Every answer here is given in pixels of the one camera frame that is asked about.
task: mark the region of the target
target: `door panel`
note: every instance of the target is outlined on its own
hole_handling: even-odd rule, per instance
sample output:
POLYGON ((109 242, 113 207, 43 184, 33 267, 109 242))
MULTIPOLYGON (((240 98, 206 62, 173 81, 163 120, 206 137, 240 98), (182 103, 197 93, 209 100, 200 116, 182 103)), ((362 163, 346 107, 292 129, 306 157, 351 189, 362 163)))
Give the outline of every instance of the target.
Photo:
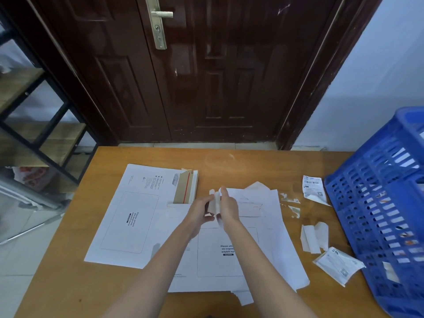
POLYGON ((174 141, 272 140, 335 0, 138 0, 174 141))
POLYGON ((121 141, 170 140, 136 0, 37 0, 121 141))

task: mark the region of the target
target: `wooden shelf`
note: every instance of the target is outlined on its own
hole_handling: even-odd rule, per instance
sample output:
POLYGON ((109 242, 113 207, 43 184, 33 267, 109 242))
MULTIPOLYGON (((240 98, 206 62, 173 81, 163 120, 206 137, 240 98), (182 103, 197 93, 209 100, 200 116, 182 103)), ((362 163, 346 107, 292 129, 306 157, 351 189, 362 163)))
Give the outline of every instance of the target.
POLYGON ((43 69, 40 68, 14 68, 0 75, 0 113, 42 74, 43 69))
MULTIPOLYGON (((73 155, 66 166, 66 170, 71 173, 71 175, 78 178, 89 158, 90 154, 73 155)), ((56 174, 50 183, 43 189, 43 192, 75 193, 77 188, 78 185, 68 180, 65 176, 56 174)))
MULTIPOLYGON (((17 133, 30 142, 37 138, 47 122, 10 122, 17 133)), ((84 130, 82 123, 59 123, 41 146, 40 150, 54 162, 62 165, 84 130)), ((0 134, 0 166, 47 166, 29 149, 5 134, 0 134)))

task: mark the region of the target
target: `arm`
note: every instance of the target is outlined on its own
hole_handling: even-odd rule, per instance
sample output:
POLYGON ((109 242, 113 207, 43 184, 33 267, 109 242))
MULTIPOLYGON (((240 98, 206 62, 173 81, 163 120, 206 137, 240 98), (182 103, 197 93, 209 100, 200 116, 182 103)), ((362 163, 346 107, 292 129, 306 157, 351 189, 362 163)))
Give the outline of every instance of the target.
POLYGON ((193 202, 181 224, 103 318, 144 318, 159 315, 188 242, 199 233, 203 223, 214 220, 213 216, 205 216, 205 204, 212 199, 213 195, 209 195, 193 202))
POLYGON ((230 237, 252 297, 263 317, 316 317, 268 261, 240 222, 238 206, 221 187, 221 218, 230 237))

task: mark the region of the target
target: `hand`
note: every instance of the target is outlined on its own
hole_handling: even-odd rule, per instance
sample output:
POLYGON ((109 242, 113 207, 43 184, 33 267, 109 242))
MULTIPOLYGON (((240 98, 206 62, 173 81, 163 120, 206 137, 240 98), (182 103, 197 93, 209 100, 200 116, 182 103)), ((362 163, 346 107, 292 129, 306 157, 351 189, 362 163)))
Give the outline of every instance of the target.
POLYGON ((222 219, 222 222, 224 223, 224 230, 227 231, 233 223, 240 221, 238 205, 237 201, 228 195, 228 191, 225 187, 221 187, 221 194, 221 214, 218 214, 218 217, 222 219))
POLYGON ((188 226, 189 230, 191 230, 190 239, 193 239, 199 234, 200 226, 203 223, 215 220, 213 214, 207 212, 205 209, 206 203, 212 201, 214 198, 214 195, 211 194, 203 198, 198 198, 191 204, 188 213, 183 220, 183 223, 188 226))

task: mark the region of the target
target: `right hand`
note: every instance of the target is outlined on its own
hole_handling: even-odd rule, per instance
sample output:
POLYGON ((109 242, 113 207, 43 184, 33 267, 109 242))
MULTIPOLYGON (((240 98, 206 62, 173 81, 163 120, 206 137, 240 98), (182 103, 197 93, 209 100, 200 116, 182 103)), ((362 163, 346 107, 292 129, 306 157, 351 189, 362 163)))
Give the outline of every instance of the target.
POLYGON ((233 225, 233 223, 240 221, 238 215, 238 205, 237 201, 228 195, 228 191, 225 187, 221 187, 221 194, 221 214, 218 214, 218 216, 221 217, 224 224, 224 230, 227 231, 227 229, 233 225))

